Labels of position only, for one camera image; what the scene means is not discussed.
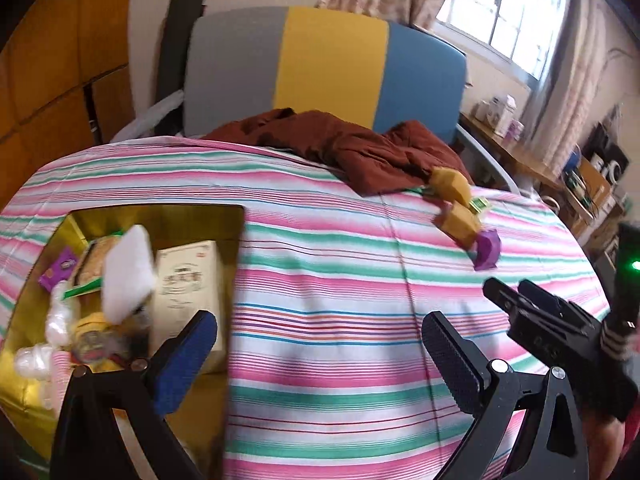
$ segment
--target brown blanket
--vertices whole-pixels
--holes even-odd
[[[307,160],[340,168],[363,196],[426,184],[436,166],[458,170],[473,183],[456,153],[418,121],[380,135],[325,112],[297,114],[283,108],[224,124],[204,138],[289,148]]]

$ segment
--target purple package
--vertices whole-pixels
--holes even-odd
[[[71,277],[76,263],[78,263],[78,257],[70,248],[65,247],[62,249],[58,259],[40,276],[38,283],[46,288],[48,292],[51,292],[59,282],[68,280]]]

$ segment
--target bed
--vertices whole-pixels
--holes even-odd
[[[608,309],[590,263],[545,205],[506,190],[473,194],[492,203],[483,222],[502,239],[491,271],[475,272],[434,226],[444,204],[421,189],[363,198],[322,165],[208,140],[91,148],[42,168],[0,215],[0,335],[69,211],[239,204],[246,225],[228,362],[227,477],[432,478],[470,418],[420,342],[426,313],[443,311],[488,358],[541,372],[482,296],[487,277],[510,285],[529,278],[599,318]],[[17,418],[19,399],[9,408]],[[504,464],[521,420],[516,413],[488,476]]]

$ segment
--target white foam piece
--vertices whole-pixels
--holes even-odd
[[[107,253],[102,272],[102,312],[120,324],[145,301],[156,285],[149,234],[134,225]]]

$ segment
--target gray armrest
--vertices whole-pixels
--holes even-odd
[[[511,191],[513,194],[516,194],[516,195],[520,194],[520,190],[518,189],[518,186],[516,186],[516,183],[509,176],[509,173],[504,171],[504,168],[500,164],[498,164],[498,161],[495,160],[489,154],[489,152],[486,149],[484,149],[484,147],[482,147],[482,145],[477,140],[475,140],[471,136],[471,134],[459,124],[456,127],[456,138],[460,140],[465,145],[466,148],[469,148],[474,153],[476,153],[480,158],[482,158],[483,166],[485,167],[485,169],[489,171],[489,173],[491,173],[492,177],[494,177],[496,180],[505,182],[507,187],[509,188],[509,191]]]
[[[177,90],[168,95],[161,101],[158,101],[151,108],[133,119],[127,126],[121,129],[110,144],[120,142],[121,140],[139,139],[140,137],[148,137],[145,134],[155,128],[160,121],[172,110],[179,107],[184,101],[184,91]]]

